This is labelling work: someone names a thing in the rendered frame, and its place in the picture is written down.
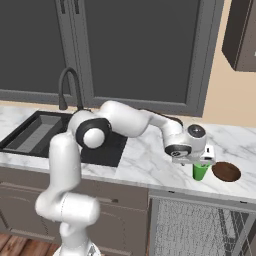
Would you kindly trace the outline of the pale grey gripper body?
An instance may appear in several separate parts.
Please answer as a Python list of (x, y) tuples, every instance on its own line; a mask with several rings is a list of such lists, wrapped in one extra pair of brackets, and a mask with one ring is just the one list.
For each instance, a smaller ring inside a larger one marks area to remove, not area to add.
[(180, 157), (180, 158), (172, 158), (172, 162), (173, 163), (177, 163), (177, 164), (201, 164), (201, 165), (213, 165), (216, 163), (216, 160), (213, 157), (210, 156), (200, 156), (199, 158), (194, 158), (194, 157)]

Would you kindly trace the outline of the green cup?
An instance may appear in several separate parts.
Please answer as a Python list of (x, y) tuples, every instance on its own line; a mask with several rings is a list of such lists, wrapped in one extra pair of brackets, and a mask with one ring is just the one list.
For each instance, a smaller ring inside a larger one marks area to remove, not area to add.
[(201, 181), (204, 178), (209, 167), (209, 164), (194, 164), (193, 179), (196, 181)]

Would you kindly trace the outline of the brown bowl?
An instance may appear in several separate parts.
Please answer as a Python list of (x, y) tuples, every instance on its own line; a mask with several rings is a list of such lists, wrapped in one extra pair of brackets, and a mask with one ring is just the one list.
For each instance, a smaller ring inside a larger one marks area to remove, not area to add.
[(241, 177), (240, 170), (228, 162), (217, 162), (212, 166), (213, 174), (224, 182), (235, 182)]

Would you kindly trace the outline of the grey dishwasher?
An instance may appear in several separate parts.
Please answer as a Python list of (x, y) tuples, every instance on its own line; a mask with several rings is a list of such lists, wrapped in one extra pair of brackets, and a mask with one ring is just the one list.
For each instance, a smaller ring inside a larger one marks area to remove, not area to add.
[(149, 192), (149, 256), (256, 256), (256, 205)]

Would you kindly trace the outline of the grey cupboard door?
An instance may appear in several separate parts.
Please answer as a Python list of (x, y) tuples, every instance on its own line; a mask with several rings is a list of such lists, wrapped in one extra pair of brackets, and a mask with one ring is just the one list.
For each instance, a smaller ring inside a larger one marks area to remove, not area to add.
[(41, 189), (0, 183), (0, 220), (4, 230), (11, 234), (60, 244), (59, 224), (35, 211), (35, 201), (41, 192)]
[(146, 256), (148, 211), (101, 204), (97, 222), (87, 231), (106, 256)]

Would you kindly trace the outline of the grey drawer front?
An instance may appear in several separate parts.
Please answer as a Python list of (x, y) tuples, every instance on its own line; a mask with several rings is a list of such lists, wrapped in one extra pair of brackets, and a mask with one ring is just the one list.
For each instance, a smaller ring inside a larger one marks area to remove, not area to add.
[(93, 197), (119, 200), (119, 203), (111, 205), (139, 210), (146, 210), (148, 205), (147, 188), (83, 179), (77, 190)]

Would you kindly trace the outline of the grey framed window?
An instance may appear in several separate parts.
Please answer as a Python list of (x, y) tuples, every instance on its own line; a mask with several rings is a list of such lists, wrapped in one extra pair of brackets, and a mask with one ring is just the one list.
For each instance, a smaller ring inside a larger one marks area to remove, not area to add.
[[(0, 100), (203, 114), (224, 0), (0, 0)], [(71, 73), (65, 100), (77, 104)]]

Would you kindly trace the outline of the black curved tap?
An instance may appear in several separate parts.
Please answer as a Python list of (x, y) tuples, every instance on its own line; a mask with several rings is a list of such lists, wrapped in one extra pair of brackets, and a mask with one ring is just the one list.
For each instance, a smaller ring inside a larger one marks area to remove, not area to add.
[(76, 91), (76, 97), (77, 97), (77, 110), (80, 111), (83, 109), (83, 103), (82, 103), (81, 91), (80, 91), (80, 83), (79, 83), (78, 74), (72, 67), (66, 67), (61, 72), (59, 80), (58, 80), (59, 109), (66, 110), (68, 108), (68, 105), (66, 103), (64, 93), (63, 93), (63, 80), (68, 73), (71, 73), (73, 76), (73, 79), (74, 79), (75, 91)]

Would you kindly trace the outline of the black sink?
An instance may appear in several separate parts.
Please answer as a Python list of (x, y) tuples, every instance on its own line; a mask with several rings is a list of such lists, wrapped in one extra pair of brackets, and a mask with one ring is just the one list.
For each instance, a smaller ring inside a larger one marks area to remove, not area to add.
[[(36, 111), (0, 142), (0, 152), (47, 158), (51, 138), (67, 130), (71, 117), (68, 113)], [(100, 148), (83, 149), (81, 162), (117, 167), (126, 142), (127, 137), (112, 132)]]

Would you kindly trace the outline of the dark brown wall cupboard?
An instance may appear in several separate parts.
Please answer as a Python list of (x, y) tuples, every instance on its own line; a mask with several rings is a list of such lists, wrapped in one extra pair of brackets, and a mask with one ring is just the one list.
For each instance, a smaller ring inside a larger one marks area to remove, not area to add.
[(256, 72), (256, 0), (232, 0), (222, 52), (235, 71)]

